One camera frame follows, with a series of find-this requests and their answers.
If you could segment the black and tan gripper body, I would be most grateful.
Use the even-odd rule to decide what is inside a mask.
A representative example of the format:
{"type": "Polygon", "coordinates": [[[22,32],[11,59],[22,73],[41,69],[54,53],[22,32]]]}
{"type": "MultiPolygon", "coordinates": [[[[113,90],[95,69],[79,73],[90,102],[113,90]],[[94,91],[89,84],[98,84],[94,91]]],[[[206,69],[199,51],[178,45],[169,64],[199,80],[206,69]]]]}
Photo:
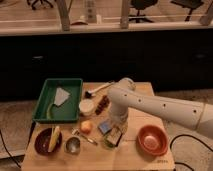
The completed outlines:
{"type": "Polygon", "coordinates": [[[107,141],[116,146],[122,137],[122,131],[118,127],[114,127],[107,136],[107,141]]]}

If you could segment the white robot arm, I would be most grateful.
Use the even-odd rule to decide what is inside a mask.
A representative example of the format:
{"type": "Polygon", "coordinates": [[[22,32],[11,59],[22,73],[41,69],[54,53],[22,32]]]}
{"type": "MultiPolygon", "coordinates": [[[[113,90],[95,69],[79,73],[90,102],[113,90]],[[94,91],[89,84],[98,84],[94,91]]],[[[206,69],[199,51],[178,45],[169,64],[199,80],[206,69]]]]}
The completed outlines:
{"type": "Polygon", "coordinates": [[[109,117],[115,124],[125,123],[129,108],[133,108],[195,130],[213,139],[213,105],[149,96],[137,92],[135,88],[136,85],[132,79],[123,78],[108,89],[107,96],[111,102],[109,117]]]}

